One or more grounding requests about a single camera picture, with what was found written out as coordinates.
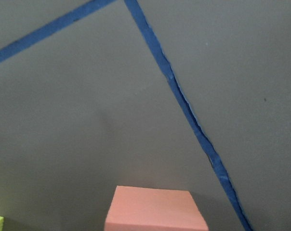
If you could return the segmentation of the orange foam block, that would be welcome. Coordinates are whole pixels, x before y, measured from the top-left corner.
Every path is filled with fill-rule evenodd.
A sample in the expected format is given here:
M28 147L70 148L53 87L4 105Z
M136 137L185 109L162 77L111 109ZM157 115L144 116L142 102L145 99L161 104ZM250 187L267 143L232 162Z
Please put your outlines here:
M106 231L207 231L188 191L117 186Z

